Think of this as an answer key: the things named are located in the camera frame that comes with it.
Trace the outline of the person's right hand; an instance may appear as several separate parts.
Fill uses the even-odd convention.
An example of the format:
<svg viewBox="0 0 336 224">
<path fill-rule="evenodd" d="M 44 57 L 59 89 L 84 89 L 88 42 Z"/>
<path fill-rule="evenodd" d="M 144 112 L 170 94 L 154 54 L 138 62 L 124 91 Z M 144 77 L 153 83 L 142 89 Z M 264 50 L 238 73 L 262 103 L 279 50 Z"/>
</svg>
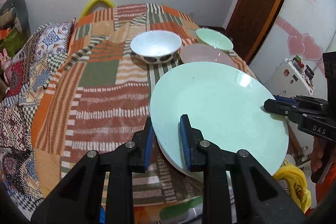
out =
<svg viewBox="0 0 336 224">
<path fill-rule="evenodd" d="M 313 173 L 322 167 L 322 157 L 325 149 L 326 141 L 318 137 L 314 137 L 313 151 L 310 156 L 310 166 Z"/>
</svg>

